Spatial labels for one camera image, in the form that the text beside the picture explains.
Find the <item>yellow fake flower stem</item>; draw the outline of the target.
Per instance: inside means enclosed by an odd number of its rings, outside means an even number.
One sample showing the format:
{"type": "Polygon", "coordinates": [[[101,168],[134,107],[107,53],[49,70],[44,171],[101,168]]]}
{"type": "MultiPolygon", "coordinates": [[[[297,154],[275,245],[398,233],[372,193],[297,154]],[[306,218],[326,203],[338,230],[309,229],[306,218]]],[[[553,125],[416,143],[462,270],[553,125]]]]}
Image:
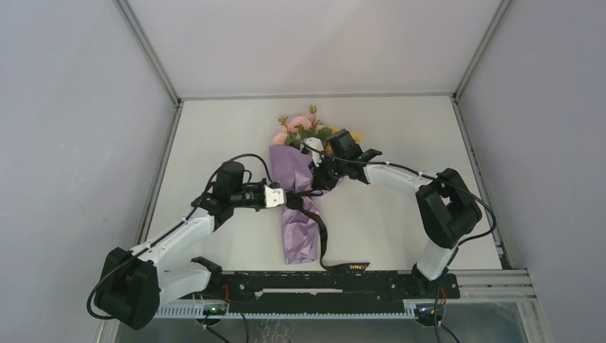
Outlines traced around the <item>yellow fake flower stem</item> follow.
{"type": "Polygon", "coordinates": [[[360,132],[352,131],[351,136],[357,144],[361,144],[363,142],[364,136],[360,132]]]}
{"type": "Polygon", "coordinates": [[[337,126],[328,126],[320,130],[322,133],[322,144],[326,153],[333,155],[333,149],[329,143],[329,138],[340,130],[337,126]]]}

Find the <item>pink fake flower stem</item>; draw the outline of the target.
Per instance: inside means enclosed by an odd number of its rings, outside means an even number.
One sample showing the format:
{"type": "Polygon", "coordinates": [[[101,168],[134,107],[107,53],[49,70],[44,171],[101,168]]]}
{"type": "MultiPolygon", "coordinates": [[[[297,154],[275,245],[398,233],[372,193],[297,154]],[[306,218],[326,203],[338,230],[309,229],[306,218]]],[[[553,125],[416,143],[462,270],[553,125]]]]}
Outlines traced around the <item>pink fake flower stem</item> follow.
{"type": "Polygon", "coordinates": [[[287,134],[284,144],[300,148],[300,144],[307,138],[317,138],[324,128],[324,123],[317,116],[317,107],[311,105],[306,114],[286,119],[283,131],[287,134]]]}
{"type": "Polygon", "coordinates": [[[272,144],[288,146],[297,138],[297,128],[290,124],[287,116],[278,119],[281,129],[275,134],[272,144]]]}

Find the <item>pink purple wrapping paper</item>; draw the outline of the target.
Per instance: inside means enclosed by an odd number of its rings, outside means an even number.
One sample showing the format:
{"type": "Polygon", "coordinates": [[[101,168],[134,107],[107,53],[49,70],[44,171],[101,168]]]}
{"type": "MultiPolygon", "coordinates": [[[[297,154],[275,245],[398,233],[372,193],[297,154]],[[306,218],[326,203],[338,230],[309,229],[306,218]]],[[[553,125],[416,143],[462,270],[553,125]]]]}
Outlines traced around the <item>pink purple wrapping paper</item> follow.
{"type": "Polygon", "coordinates": [[[309,165],[312,158],[300,150],[285,145],[269,148],[273,177],[286,193],[294,198],[294,208],[282,208],[282,246],[286,264],[315,262],[327,248],[327,230],[316,222],[319,209],[312,192],[318,197],[324,192],[312,188],[309,165]]]}

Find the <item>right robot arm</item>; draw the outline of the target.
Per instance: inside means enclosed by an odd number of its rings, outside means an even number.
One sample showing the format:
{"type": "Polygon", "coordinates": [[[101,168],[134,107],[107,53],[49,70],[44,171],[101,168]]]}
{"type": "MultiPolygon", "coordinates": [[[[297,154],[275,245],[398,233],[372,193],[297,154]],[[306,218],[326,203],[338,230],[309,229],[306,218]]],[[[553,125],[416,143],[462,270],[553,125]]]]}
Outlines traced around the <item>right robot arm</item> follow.
{"type": "Polygon", "coordinates": [[[302,141],[312,156],[314,188],[331,190],[348,177],[361,183],[400,192],[412,192],[428,241],[413,266],[413,287],[421,297],[432,297],[442,286],[440,277],[454,259],[459,245],[482,219],[483,203],[469,191],[451,168],[436,174],[416,171],[381,160],[382,152],[363,150],[352,134],[341,129],[328,137],[302,141]]]}

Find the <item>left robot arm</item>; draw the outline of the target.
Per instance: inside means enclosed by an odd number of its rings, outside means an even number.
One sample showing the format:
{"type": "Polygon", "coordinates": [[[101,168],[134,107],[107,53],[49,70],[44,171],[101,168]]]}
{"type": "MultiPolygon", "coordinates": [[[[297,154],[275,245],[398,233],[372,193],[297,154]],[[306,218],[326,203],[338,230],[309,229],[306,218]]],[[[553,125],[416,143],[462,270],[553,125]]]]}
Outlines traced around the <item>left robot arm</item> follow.
{"type": "Polygon", "coordinates": [[[180,268],[174,263],[218,230],[235,209],[259,211],[285,203],[278,183],[270,177],[248,182],[244,180],[246,171],[238,161],[224,162],[176,224],[130,249],[111,250],[87,298],[88,314],[141,329],[160,307],[183,296],[195,292],[207,298],[218,296],[224,286],[221,266],[205,257],[194,257],[180,268]]]}

